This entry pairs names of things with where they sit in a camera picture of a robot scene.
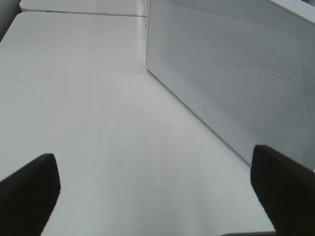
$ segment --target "white table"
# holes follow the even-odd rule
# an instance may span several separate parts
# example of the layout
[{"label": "white table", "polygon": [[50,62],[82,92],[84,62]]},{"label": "white table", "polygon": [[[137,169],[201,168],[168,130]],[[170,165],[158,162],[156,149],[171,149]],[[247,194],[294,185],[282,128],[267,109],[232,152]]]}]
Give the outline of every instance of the white table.
[{"label": "white table", "polygon": [[143,19],[17,16],[0,43],[0,179],[55,154],[44,236],[273,230],[249,165],[146,70]]},{"label": "white table", "polygon": [[22,0],[24,11],[146,16],[147,0]]}]

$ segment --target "perforated metal panel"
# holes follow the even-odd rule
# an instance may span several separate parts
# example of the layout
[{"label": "perforated metal panel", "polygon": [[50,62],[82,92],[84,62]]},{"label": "perforated metal panel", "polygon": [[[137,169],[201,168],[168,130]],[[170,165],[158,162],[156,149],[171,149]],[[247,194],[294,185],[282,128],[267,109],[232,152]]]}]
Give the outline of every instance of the perforated metal panel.
[{"label": "perforated metal panel", "polygon": [[147,67],[249,162],[267,144],[313,169],[314,38],[266,0],[151,0]]}]

